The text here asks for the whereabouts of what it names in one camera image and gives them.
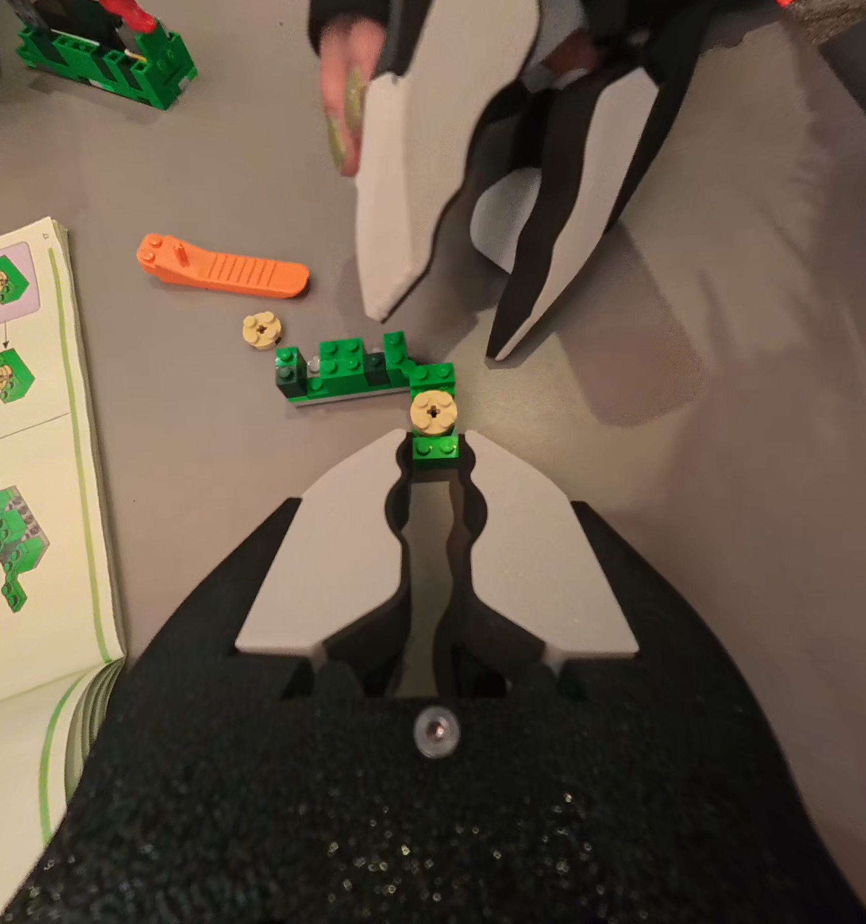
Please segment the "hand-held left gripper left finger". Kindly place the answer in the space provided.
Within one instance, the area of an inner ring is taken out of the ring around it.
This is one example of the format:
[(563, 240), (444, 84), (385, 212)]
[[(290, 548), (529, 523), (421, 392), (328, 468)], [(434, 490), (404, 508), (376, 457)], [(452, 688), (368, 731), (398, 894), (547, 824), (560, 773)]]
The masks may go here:
[(412, 622), (411, 451), (394, 430), (303, 493), (236, 638), (240, 653), (340, 661), (362, 680), (400, 660)]

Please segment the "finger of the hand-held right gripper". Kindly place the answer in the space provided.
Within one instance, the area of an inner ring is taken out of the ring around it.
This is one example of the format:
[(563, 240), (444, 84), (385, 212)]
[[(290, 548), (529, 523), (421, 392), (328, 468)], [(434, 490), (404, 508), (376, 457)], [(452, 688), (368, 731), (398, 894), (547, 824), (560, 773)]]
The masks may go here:
[(476, 202), (473, 246), (508, 272), (489, 359), (514, 351), (606, 234), (660, 90), (644, 68), (602, 68), (553, 91), (540, 165), (512, 169)]
[(475, 130), (535, 45), (536, 1), (392, 2), (364, 106), (355, 243), (362, 305), (386, 321), (431, 263)]

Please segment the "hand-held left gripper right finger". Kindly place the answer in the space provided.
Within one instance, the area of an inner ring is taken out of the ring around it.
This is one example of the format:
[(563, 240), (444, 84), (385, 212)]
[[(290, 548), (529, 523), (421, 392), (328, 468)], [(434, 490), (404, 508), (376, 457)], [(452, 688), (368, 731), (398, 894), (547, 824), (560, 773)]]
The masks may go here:
[(456, 472), (440, 679), (633, 660), (638, 641), (565, 492), (473, 431), (461, 435)]

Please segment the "green and tan brick assembly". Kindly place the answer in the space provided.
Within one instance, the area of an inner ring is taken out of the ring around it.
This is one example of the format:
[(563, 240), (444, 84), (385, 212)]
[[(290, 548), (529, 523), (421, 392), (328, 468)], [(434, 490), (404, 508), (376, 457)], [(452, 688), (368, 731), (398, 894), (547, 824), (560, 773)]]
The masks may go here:
[(415, 470), (449, 468), (460, 456), (454, 365), (417, 365), (409, 378)]

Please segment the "grey desk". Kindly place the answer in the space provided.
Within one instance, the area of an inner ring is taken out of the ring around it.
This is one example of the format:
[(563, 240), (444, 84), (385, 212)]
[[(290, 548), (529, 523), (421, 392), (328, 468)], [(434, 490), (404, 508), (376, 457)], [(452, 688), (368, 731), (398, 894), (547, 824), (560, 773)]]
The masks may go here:
[[(261, 308), (301, 350), (381, 339), (306, 4), (146, 6), (199, 67), (168, 112), (27, 70), (0, 2), (0, 235), (69, 231), (132, 659), (286, 497), (407, 418), (403, 397), (289, 409), (242, 341)], [(510, 122), (392, 326), (455, 364), (462, 427), (588, 502), (716, 632), (866, 902), (866, 117), (770, 6), (711, 42), (621, 224), (507, 362), (485, 360), (504, 276), (467, 225)], [(300, 261), (311, 289), (157, 283), (147, 233)]]

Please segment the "person's right hand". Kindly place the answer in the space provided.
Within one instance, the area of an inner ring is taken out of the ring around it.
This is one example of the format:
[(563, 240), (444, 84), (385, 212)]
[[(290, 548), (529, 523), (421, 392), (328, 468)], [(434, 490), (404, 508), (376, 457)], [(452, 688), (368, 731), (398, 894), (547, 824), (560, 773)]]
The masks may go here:
[(351, 15), (333, 17), (320, 34), (320, 89), (331, 158), (349, 179), (359, 169), (365, 98), (385, 38), (380, 23)]

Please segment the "orange brick separator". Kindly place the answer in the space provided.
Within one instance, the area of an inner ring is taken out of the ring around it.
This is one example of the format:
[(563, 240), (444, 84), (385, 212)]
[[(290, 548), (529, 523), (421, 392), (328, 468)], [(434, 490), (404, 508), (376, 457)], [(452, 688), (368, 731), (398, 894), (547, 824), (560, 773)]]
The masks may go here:
[(136, 258), (160, 282), (209, 291), (287, 299), (310, 283), (300, 263), (213, 251), (173, 236), (146, 235)]

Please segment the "green brick build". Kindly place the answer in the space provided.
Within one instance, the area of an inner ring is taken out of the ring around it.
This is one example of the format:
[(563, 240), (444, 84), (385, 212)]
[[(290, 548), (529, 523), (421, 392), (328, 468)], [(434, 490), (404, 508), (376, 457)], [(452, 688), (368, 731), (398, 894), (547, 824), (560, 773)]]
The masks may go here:
[(418, 362), (401, 331), (384, 334), (380, 349), (359, 337), (323, 341), (307, 359), (296, 346), (279, 346), (275, 381), (293, 406), (316, 406), (408, 391)]

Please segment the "tan round brick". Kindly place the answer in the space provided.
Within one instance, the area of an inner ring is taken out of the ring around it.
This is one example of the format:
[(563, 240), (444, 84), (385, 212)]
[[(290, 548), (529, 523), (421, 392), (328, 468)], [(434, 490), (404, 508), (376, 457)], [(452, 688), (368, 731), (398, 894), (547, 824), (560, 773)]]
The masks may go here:
[(242, 322), (244, 341), (256, 350), (273, 349), (280, 342), (283, 329), (279, 318), (272, 311), (260, 311), (248, 315)]

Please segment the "brick instruction booklet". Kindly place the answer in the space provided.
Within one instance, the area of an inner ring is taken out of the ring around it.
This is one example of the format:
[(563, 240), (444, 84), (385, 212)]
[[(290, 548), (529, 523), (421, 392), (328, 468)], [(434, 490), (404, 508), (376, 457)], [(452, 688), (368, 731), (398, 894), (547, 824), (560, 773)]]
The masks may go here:
[(0, 914), (57, 830), (124, 666), (68, 234), (0, 236)]

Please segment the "green and red brick structure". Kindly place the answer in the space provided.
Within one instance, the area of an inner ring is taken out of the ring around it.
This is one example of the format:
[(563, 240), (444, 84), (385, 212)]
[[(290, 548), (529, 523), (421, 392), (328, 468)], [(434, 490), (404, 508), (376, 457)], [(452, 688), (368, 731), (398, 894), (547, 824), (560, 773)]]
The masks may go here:
[(134, 1), (9, 1), (29, 68), (166, 111), (195, 80), (181, 36)]

